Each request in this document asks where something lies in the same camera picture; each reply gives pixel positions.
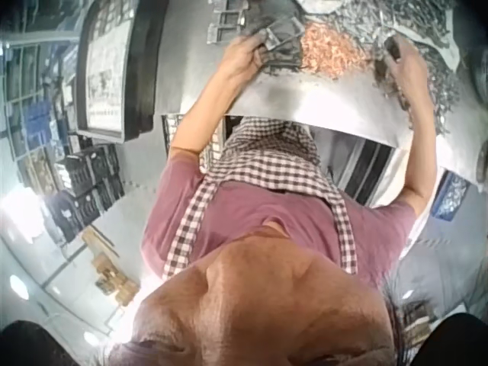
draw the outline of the copper shavings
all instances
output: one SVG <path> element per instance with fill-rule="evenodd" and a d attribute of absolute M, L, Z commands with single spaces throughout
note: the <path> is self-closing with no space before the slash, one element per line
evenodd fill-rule
<path fill-rule="evenodd" d="M 340 34 L 326 24 L 310 23 L 301 38 L 302 69 L 322 72 L 332 79 L 349 70 L 363 71 L 368 57 L 348 35 Z"/>

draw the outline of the gloveless hand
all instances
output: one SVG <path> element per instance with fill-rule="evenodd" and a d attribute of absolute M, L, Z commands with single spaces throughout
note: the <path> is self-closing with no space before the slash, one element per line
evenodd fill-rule
<path fill-rule="evenodd" d="M 395 61 L 390 54 L 385 57 L 396 83 L 413 108 L 432 104 L 429 94 L 429 69 L 416 47 L 404 37 L 395 36 L 400 58 Z"/>
<path fill-rule="evenodd" d="M 262 35 L 237 37 L 226 49 L 217 74 L 236 86 L 247 84 L 262 68 Z"/>

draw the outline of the pink t-shirt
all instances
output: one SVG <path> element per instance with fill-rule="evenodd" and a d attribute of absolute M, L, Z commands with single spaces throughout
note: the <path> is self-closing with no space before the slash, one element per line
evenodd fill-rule
<path fill-rule="evenodd" d="M 174 156 L 165 167 L 142 244 L 144 260 L 158 276 L 162 275 L 178 225 L 203 177 L 196 160 L 185 154 Z M 358 276 L 376 287 L 406 244 L 416 219 L 414 210 L 400 202 L 371 209 L 344 196 L 356 241 Z M 237 181 L 223 183 L 210 202 L 190 262 L 267 221 L 281 224 L 299 246 L 316 250 L 340 264 L 332 211 L 323 201 Z"/>

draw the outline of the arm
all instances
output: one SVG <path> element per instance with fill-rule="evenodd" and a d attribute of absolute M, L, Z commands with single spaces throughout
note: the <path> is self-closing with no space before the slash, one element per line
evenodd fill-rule
<path fill-rule="evenodd" d="M 258 48 L 264 40 L 239 37 L 227 48 L 222 63 L 185 115 L 171 143 L 169 157 L 179 152 L 198 157 L 210 142 L 230 105 L 262 66 Z"/>
<path fill-rule="evenodd" d="M 434 104 L 429 94 L 429 72 L 419 51 L 407 40 L 396 37 L 400 59 L 390 55 L 386 61 L 398 86 L 409 101 L 413 122 L 413 141 L 406 168 L 405 185 L 395 201 L 413 207 L 420 216 L 434 190 L 437 175 Z"/>

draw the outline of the shoulder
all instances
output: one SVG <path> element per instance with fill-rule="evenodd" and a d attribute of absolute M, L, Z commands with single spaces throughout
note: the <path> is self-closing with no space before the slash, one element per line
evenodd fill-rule
<path fill-rule="evenodd" d="M 355 230 L 359 272 L 366 281 L 378 286 L 406 246 L 416 214 L 411 206 L 400 201 L 376 208 L 355 202 L 354 206 L 353 229 L 361 228 Z"/>
<path fill-rule="evenodd" d="M 185 210 L 203 178 L 194 156 L 178 153 L 167 162 L 141 246 L 145 263 L 158 276 Z"/>

